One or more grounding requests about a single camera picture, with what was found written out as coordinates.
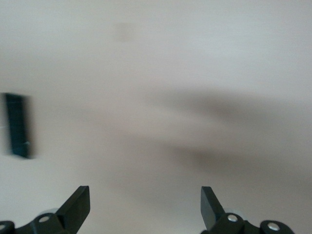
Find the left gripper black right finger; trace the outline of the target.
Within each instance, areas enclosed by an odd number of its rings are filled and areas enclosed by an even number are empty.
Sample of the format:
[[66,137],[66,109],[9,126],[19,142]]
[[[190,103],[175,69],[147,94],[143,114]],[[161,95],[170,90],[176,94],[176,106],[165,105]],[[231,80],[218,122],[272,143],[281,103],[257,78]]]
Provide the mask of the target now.
[[203,234],[257,234],[258,228],[241,216],[225,212],[211,187],[201,187],[200,211]]

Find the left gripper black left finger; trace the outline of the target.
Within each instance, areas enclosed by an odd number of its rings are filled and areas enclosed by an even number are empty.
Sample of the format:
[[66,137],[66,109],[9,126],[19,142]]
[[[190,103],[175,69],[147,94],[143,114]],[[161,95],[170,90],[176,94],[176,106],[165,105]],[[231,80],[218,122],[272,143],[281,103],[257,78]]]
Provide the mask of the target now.
[[90,212],[89,186],[79,186],[55,213],[37,216],[16,234],[76,234]]

